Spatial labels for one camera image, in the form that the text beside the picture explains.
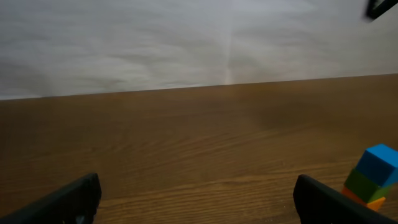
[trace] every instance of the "wooden surface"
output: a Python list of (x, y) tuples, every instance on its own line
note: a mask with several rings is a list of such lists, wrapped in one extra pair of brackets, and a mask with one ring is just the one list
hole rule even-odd
[[(0, 101), (0, 215), (89, 173), (96, 223), (299, 223), (299, 174), (342, 189), (398, 149), (398, 75)], [(381, 213), (398, 220), (398, 189)]]

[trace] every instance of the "green block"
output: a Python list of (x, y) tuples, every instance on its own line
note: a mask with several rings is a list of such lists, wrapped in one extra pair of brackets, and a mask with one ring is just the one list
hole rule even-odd
[(364, 202), (369, 203), (381, 197), (385, 197), (388, 194), (388, 191), (390, 191), (392, 184), (386, 187), (380, 187), (360, 173), (360, 171), (353, 169), (347, 177), (344, 186), (350, 189), (350, 191), (356, 194)]

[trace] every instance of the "toy block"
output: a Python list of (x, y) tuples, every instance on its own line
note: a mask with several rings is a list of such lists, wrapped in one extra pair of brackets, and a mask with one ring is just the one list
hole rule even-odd
[(354, 202), (356, 202), (360, 205), (363, 205), (365, 207), (368, 207), (371, 210), (374, 210), (376, 212), (380, 209), (381, 205), (383, 205), (384, 201), (386, 200), (385, 197), (381, 197), (373, 202), (366, 203), (366, 202), (362, 201), (357, 195), (355, 195), (352, 191), (350, 191), (346, 187), (343, 187), (343, 190), (341, 191), (341, 193), (344, 196), (348, 197), (349, 199), (353, 200)]
[(355, 169), (378, 186), (391, 185), (398, 181), (398, 151), (383, 144), (370, 147)]
[(367, 203), (366, 206), (368, 208), (370, 208), (371, 210), (374, 210), (377, 212), (377, 211), (379, 211), (379, 208), (381, 207), (381, 205), (383, 205), (385, 200), (386, 200), (386, 198), (382, 197), (382, 198), (375, 200), (374, 202)]
[(392, 185), (380, 187), (366, 178), (362, 173), (353, 169), (349, 174), (344, 186), (357, 195), (363, 202), (373, 202), (388, 194)]

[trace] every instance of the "white wall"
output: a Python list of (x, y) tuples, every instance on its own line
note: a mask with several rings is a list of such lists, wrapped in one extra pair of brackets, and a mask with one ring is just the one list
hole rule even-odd
[(2, 0), (0, 99), (398, 73), (365, 0)]

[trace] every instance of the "blue cube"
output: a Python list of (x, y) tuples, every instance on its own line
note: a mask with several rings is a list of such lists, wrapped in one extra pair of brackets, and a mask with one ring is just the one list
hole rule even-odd
[(398, 181), (398, 151), (383, 144), (370, 147), (355, 168), (381, 187)]

